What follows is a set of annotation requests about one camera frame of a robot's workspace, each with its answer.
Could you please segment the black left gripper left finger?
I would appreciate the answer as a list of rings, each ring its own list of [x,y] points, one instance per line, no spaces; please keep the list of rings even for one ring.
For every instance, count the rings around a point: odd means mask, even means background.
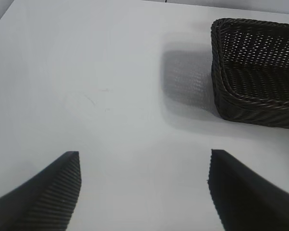
[[[27,182],[0,197],[0,231],[66,230],[81,184],[79,152],[65,152]]]

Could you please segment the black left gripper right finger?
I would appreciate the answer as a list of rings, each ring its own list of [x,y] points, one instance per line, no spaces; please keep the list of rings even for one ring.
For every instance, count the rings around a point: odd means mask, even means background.
[[[289,193],[224,150],[212,150],[208,187],[226,231],[289,231]]]

